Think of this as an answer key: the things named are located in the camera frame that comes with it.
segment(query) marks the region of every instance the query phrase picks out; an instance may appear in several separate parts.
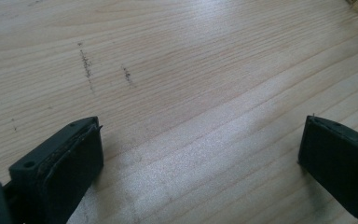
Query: wooden surface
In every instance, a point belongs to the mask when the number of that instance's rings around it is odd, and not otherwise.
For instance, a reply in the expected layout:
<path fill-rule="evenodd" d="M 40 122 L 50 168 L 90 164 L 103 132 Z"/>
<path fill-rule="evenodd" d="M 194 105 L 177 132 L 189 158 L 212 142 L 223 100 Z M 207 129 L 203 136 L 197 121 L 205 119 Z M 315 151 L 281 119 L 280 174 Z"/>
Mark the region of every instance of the wooden surface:
<path fill-rule="evenodd" d="M 98 116 L 69 223 L 356 223 L 296 164 L 307 115 L 358 131 L 343 0 L 0 0 L 0 181 Z"/>

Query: light wood tabletop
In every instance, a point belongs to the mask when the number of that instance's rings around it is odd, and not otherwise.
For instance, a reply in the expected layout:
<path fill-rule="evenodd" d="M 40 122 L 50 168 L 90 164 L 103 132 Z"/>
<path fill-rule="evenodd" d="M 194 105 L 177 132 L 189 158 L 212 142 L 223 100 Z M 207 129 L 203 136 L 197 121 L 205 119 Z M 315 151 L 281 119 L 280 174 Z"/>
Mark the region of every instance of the light wood tabletop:
<path fill-rule="evenodd" d="M 103 125 L 69 223 L 357 223 L 296 163 L 311 114 L 358 131 L 344 0 L 0 0 L 0 181 Z"/>

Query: wooden table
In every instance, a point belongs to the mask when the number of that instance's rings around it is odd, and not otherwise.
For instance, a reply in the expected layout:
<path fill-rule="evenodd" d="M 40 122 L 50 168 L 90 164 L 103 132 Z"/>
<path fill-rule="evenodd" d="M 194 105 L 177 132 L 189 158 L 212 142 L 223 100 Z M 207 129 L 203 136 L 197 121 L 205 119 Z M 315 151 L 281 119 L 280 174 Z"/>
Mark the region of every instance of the wooden table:
<path fill-rule="evenodd" d="M 0 0 L 0 181 L 98 116 L 69 223 L 355 223 L 296 163 L 307 115 L 358 131 L 343 0 Z"/>

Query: wood grain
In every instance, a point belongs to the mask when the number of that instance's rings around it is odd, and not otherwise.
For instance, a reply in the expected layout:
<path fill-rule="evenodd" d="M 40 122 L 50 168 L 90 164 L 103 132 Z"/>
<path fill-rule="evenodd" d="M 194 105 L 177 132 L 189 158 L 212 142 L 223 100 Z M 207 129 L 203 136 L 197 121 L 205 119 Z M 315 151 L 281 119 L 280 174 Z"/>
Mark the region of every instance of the wood grain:
<path fill-rule="evenodd" d="M 345 1 L 0 0 L 0 181 L 66 123 L 103 125 L 69 223 L 357 223 L 296 164 L 313 113 L 358 131 Z"/>

